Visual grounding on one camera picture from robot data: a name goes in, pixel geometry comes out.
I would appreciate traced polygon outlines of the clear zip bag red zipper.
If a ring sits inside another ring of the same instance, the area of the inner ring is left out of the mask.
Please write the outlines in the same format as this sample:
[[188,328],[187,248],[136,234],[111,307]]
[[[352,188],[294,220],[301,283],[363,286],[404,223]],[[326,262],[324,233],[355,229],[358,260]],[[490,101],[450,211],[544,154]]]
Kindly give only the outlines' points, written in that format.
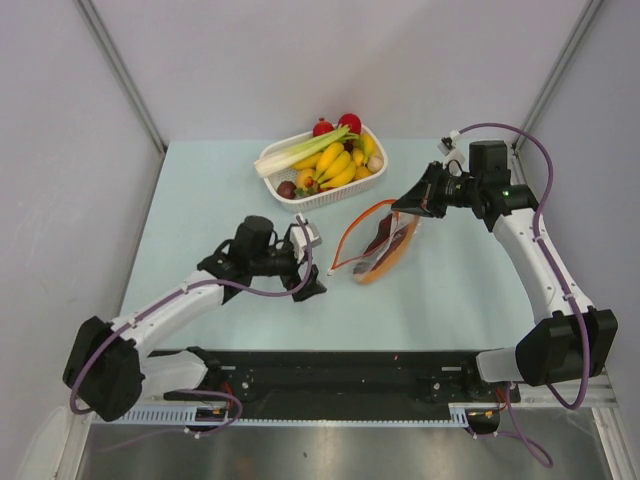
[[407,255],[421,218],[392,209],[382,200],[361,213],[341,236],[327,271],[347,275],[359,285],[379,282]]

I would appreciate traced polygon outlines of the green white celery stalk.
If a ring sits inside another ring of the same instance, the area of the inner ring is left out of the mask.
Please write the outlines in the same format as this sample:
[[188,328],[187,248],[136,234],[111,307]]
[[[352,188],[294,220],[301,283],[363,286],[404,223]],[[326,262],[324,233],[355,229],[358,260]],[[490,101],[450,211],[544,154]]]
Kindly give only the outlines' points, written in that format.
[[349,126],[342,126],[329,133],[312,137],[303,142],[282,148],[270,153],[254,163],[255,171],[259,177],[265,178],[281,170],[285,170],[294,163],[303,160],[334,142],[341,140],[350,132]]

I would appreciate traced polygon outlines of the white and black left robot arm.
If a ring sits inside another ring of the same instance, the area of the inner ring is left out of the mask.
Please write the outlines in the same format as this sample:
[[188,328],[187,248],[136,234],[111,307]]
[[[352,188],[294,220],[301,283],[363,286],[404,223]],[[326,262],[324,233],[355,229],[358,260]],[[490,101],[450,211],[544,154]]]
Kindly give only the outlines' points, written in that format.
[[202,259],[178,286],[149,305],[109,321],[97,316],[79,327],[63,371],[73,414],[111,422],[140,399],[184,391],[207,400],[221,387],[214,359],[200,348],[168,356],[153,351],[194,319],[242,292],[305,301],[325,292],[313,250],[317,227],[297,215],[284,236],[262,216],[246,217],[233,238]]

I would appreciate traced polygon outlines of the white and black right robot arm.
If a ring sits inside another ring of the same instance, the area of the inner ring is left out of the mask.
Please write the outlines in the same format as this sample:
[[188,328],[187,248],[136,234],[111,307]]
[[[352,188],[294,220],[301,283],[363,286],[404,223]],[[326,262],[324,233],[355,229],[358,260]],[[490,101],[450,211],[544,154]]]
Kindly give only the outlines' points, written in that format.
[[512,348],[478,353],[477,367],[461,376],[463,393],[484,401],[498,382],[541,386],[600,375],[618,330],[614,313],[597,309],[559,259],[533,192],[511,181],[507,145],[473,142],[468,160],[459,174],[430,163],[392,205],[428,218],[442,218],[450,207],[471,210],[508,254],[530,301],[533,329]]

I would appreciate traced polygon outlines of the white garlic bulb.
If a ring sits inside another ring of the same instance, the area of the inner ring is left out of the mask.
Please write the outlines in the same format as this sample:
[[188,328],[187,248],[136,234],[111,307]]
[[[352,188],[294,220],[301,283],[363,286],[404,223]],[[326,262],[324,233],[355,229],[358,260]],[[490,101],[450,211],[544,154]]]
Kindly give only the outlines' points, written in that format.
[[371,156],[367,162],[367,168],[371,173],[377,173],[384,166],[384,161],[378,156]]

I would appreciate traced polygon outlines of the yellow banana bunch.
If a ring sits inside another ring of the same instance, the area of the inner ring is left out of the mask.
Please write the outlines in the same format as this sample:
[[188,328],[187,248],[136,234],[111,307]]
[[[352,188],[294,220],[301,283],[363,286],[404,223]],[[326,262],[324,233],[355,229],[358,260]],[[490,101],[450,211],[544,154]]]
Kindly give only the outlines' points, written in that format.
[[313,168],[320,193],[373,176],[375,173],[367,168],[371,156],[380,157],[378,144],[371,134],[362,133],[334,142],[318,153],[294,163],[291,168],[297,174],[300,170]]

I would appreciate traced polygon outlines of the red apple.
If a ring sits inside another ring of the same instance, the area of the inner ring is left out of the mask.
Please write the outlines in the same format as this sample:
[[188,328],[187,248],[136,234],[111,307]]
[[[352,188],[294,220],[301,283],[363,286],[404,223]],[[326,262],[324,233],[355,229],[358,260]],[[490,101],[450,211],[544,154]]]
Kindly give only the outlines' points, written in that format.
[[338,127],[348,127],[351,133],[360,135],[362,131],[362,122],[357,115],[353,113],[345,113],[340,117]]

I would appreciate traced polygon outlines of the dark purple passion fruit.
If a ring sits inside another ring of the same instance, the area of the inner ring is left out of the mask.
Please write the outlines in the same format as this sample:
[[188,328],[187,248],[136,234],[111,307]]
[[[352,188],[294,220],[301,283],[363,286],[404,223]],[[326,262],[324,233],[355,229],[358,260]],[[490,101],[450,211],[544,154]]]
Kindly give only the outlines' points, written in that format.
[[293,200],[296,198],[297,186],[292,181],[283,181],[277,188],[277,194],[285,199]]

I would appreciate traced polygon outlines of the white perforated plastic basket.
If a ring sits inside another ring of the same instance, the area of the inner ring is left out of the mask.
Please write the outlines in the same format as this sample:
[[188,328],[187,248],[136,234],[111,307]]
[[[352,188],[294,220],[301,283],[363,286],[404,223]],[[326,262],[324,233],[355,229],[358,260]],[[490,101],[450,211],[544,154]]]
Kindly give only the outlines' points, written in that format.
[[254,163],[282,206],[302,213],[376,186],[388,165],[377,137],[365,125],[348,125],[315,136],[311,131],[276,142]]

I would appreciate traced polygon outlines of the red pomegranate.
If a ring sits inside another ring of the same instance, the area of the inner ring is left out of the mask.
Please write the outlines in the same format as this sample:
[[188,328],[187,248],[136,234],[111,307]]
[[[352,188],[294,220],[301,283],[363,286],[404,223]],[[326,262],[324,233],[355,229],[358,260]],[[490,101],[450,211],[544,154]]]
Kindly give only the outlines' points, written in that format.
[[334,125],[327,121],[324,117],[318,119],[317,123],[314,125],[312,134],[314,137],[319,137],[330,133],[334,130]]

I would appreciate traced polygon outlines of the right aluminium corner post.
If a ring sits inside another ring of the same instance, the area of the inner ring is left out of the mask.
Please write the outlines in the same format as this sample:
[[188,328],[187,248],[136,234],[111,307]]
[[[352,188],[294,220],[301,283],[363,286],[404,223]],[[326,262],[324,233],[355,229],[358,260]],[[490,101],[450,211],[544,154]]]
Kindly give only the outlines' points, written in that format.
[[541,89],[535,97],[533,104],[529,108],[520,127],[521,130],[532,133],[533,129],[540,122],[545,110],[550,105],[565,75],[568,73],[575,56],[605,5],[606,1],[604,0],[589,0],[585,3],[568,38],[560,49],[551,70],[546,76]]

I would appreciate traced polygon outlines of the aluminium corner post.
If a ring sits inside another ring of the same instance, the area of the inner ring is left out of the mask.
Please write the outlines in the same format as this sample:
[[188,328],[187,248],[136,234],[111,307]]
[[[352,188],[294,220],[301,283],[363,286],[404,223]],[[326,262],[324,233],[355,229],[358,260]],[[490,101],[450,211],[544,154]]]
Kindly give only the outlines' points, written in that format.
[[164,157],[168,146],[163,140],[160,130],[95,2],[91,0],[75,0],[74,5],[77,7],[89,33],[103,55],[107,66],[114,75],[121,92],[145,135],[158,154]]
[[535,97],[533,104],[529,108],[520,127],[521,130],[532,133],[533,129],[540,122],[545,110],[550,105],[565,75],[568,73],[575,56],[605,5],[606,1],[604,0],[589,0],[585,3],[568,38],[560,49],[551,70],[546,76],[541,89]]

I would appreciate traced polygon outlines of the aluminium frame rail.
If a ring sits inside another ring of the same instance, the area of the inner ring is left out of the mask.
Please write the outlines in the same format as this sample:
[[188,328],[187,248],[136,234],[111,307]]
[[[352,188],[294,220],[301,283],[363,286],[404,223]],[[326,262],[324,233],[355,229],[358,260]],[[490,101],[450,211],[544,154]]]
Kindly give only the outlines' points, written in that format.
[[[556,383],[554,388],[557,393],[568,403],[573,403],[579,393],[580,381],[571,380]],[[517,407],[525,408],[561,408],[560,401],[554,396],[547,386],[532,387],[526,384],[517,386],[518,399],[513,400]],[[588,381],[588,387],[581,408],[610,408],[616,407],[617,400],[606,372],[592,377]]]

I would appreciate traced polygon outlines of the left aluminium corner post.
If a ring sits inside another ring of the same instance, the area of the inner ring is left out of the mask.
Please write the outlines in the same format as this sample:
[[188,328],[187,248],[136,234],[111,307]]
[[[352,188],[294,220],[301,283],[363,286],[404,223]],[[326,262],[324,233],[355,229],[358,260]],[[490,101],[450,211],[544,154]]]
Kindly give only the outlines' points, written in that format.
[[163,140],[160,130],[95,2],[91,0],[75,0],[74,5],[77,7],[89,33],[103,55],[107,66],[114,75],[121,92],[145,135],[158,154],[164,157],[168,146]]

